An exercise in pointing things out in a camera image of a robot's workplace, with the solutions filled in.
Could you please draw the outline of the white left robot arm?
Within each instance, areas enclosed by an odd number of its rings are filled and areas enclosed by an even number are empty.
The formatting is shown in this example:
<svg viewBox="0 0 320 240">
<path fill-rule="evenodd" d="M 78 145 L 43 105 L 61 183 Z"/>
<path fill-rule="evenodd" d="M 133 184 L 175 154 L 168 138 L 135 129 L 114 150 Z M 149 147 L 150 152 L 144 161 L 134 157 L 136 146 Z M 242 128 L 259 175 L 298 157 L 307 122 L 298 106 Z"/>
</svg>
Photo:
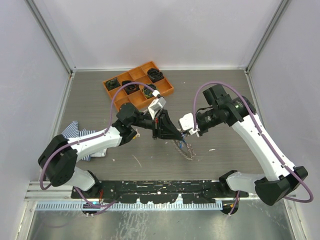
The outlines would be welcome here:
<svg viewBox="0 0 320 240">
<path fill-rule="evenodd" d="M 106 129 L 84 137 L 55 136 L 38 159 L 42 169 L 40 180 L 48 179 L 52 187 L 73 186 L 88 198 L 95 198 L 100 193 L 99 180 L 91 171 L 78 168 L 76 163 L 79 160 L 129 143 L 137 135 L 135 127 L 151 130 L 153 139 L 183 140 L 167 110 L 160 106 L 156 106 L 154 114 L 151 114 L 141 112 L 127 102 L 120 107 L 116 117 L 117 120 Z"/>
</svg>

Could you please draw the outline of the key with yellow tag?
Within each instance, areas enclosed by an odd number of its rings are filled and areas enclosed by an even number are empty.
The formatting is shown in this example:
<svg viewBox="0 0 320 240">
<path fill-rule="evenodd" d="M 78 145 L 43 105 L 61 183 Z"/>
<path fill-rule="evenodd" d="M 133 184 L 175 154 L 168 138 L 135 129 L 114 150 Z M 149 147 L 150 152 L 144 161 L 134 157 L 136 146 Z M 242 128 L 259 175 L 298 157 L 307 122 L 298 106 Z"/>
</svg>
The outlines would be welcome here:
<svg viewBox="0 0 320 240">
<path fill-rule="evenodd" d="M 133 137 L 133 139 L 139 138 L 139 137 L 141 136 L 141 134 L 139 133 L 139 131 L 138 131 L 137 128 L 135 129 L 135 132 L 136 132 L 136 134 L 135 134 L 135 136 Z"/>
</svg>

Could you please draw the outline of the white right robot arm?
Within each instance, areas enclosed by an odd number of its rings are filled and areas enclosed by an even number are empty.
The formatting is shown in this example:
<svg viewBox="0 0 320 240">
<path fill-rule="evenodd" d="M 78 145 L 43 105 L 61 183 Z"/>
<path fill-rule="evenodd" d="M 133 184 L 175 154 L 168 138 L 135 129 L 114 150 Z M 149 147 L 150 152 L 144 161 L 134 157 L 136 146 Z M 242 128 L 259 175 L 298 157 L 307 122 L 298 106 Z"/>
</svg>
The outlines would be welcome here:
<svg viewBox="0 0 320 240">
<path fill-rule="evenodd" d="M 236 90 L 236 98 L 225 91 L 226 84 L 215 84 L 202 92 L 209 107 L 194 109 L 195 129 L 202 136 L 219 124 L 231 127 L 247 144 L 260 164 L 262 174 L 241 173 L 231 170 L 219 178 L 219 191 L 231 197 L 236 191 L 256 194 L 265 204 L 272 206 L 299 186 L 308 186 L 304 180 L 308 171 L 295 166 L 271 139 L 255 107 Z"/>
</svg>

